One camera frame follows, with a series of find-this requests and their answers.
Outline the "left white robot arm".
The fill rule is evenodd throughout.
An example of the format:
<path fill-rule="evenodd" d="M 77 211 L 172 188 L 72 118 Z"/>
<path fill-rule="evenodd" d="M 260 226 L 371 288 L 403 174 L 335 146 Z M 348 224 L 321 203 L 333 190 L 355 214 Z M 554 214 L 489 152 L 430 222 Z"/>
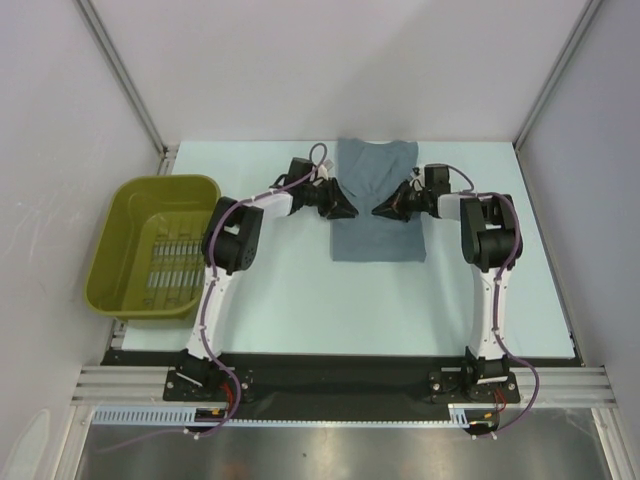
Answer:
<path fill-rule="evenodd" d="M 193 329 L 175 367 L 197 398 L 214 397 L 231 370 L 222 365 L 224 329 L 237 284 L 254 263 L 262 227 L 304 207 L 326 220 L 354 219 L 358 210 L 347 200 L 331 162 L 295 157 L 289 170 L 263 193 L 218 200 L 201 243 L 205 261 L 203 290 Z"/>

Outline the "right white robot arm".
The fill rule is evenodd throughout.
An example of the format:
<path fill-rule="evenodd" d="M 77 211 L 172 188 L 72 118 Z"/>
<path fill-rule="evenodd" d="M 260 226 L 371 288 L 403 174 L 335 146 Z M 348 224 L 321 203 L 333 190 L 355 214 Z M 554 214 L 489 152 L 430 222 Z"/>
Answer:
<path fill-rule="evenodd" d="M 484 401 L 508 381 L 504 338 L 506 293 L 522 253 L 522 235 L 511 198 L 498 193 L 452 193 L 445 187 L 416 189 L 403 182 L 372 214 L 407 222 L 418 213 L 459 223 L 463 259 L 474 286 L 473 321 L 459 374 L 463 393 Z"/>

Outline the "blue-grey t shirt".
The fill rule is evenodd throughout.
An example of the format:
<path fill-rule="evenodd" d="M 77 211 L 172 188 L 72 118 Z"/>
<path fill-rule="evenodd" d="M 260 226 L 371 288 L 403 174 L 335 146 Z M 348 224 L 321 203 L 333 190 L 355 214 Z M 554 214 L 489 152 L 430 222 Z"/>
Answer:
<path fill-rule="evenodd" d="M 353 219 L 331 222 L 331 258 L 336 262 L 422 262 L 426 258 L 420 218 L 408 222 L 375 216 L 417 165 L 415 142 L 337 141 L 337 180 L 358 210 Z"/>

